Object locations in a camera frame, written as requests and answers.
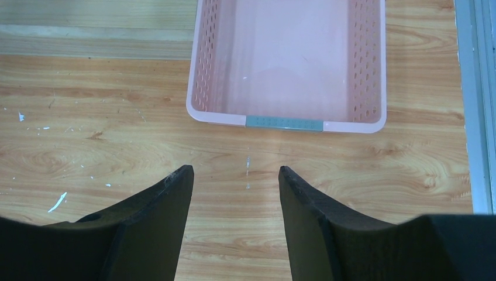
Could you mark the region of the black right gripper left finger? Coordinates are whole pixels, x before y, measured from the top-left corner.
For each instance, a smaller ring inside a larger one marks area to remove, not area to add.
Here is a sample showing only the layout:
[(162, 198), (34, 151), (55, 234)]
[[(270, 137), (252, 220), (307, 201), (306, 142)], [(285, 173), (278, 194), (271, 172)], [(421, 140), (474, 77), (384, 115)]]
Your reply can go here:
[(1, 218), (2, 280), (173, 280), (194, 185), (181, 166), (75, 222)]

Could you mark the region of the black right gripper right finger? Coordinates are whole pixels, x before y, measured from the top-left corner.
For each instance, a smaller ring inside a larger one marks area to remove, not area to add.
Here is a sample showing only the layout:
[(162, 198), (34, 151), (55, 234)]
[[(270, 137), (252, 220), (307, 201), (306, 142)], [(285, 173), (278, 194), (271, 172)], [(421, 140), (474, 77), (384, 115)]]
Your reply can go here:
[(493, 215), (424, 214), (390, 224), (278, 174), (293, 280), (494, 280)]

